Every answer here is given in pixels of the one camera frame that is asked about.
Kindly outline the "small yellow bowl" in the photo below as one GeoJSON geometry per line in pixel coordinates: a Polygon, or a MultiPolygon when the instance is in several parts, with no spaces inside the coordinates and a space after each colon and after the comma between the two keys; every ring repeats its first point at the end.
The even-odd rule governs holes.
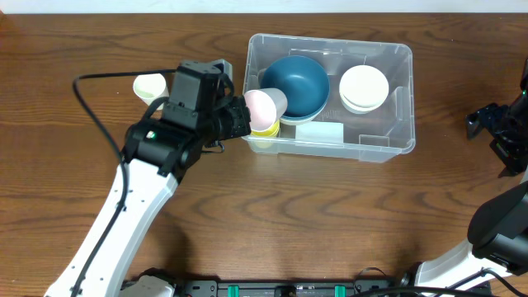
{"type": "Polygon", "coordinates": [[[349,112],[354,113],[354,114],[358,114],[358,115],[363,115],[363,114],[372,112],[372,111],[378,109],[379,107],[381,107],[381,105],[371,106],[371,107],[360,107],[360,106],[355,106],[354,104],[352,104],[349,101],[342,101],[342,105],[349,112]]]}

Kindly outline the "yellow plastic cup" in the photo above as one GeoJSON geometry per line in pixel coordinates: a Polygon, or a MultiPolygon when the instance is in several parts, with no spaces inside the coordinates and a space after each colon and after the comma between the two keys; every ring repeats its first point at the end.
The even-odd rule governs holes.
{"type": "MultiPolygon", "coordinates": [[[[280,122],[276,121],[267,130],[263,130],[263,131],[253,130],[251,133],[251,136],[260,137],[260,138],[275,138],[279,134],[279,132],[280,132],[280,122]]],[[[263,140],[255,140],[252,143],[260,149],[268,149],[273,145],[272,142],[263,141],[263,140]]]]}

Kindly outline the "small white bowl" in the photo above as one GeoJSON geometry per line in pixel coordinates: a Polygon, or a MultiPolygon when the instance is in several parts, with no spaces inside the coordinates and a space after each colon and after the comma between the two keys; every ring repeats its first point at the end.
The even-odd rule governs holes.
{"type": "Polygon", "coordinates": [[[387,99],[389,82],[377,68],[358,65],[349,68],[342,75],[338,91],[342,101],[349,101],[360,107],[377,106],[387,99]]]}

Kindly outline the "cream plastic cup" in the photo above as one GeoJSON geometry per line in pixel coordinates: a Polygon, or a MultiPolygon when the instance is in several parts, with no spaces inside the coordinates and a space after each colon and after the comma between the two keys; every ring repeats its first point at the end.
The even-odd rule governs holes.
{"type": "Polygon", "coordinates": [[[133,83],[134,94],[148,106],[161,97],[169,97],[165,77],[161,73],[143,74],[133,83]]]}

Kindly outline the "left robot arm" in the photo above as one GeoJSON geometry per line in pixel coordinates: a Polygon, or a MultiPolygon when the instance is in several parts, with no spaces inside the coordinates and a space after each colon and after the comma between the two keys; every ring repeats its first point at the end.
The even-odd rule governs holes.
{"type": "Polygon", "coordinates": [[[173,296],[176,286],[161,276],[125,281],[154,218],[173,197],[186,171],[206,153],[222,153],[223,142],[250,133],[250,111],[236,96],[233,67],[218,59],[183,61],[173,70],[135,73],[145,78],[139,97],[148,108],[129,127],[119,148],[111,190],[81,247],[48,296],[173,296]]]}

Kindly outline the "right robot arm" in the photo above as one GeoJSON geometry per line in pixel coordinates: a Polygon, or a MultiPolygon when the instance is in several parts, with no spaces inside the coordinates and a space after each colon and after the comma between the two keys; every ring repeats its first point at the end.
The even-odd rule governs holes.
{"type": "MultiPolygon", "coordinates": [[[[510,105],[491,103],[465,119],[468,139],[482,130],[493,137],[490,149],[504,164],[500,177],[527,174],[527,67],[521,93],[510,105]]],[[[402,285],[426,287],[425,296],[470,292],[494,277],[527,273],[527,178],[511,190],[481,205],[469,223],[467,238],[437,259],[419,264],[402,285]]]]}

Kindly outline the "pink plastic cup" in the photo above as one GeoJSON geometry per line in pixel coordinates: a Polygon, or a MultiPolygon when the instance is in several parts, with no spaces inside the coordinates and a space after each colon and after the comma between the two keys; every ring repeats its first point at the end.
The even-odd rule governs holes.
{"type": "Polygon", "coordinates": [[[288,106],[286,95],[278,88],[250,90],[243,96],[250,110],[250,127],[256,132],[270,129],[288,106]]]}

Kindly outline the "large dark blue bowl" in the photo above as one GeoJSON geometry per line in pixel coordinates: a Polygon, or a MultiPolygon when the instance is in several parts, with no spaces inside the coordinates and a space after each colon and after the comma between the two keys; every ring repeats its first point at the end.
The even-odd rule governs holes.
{"type": "Polygon", "coordinates": [[[314,113],[310,115],[302,116],[302,117],[291,117],[291,116],[283,115],[280,118],[280,120],[286,123],[287,125],[301,125],[303,123],[310,122],[324,110],[327,103],[328,103],[328,100],[326,100],[314,113]]]}

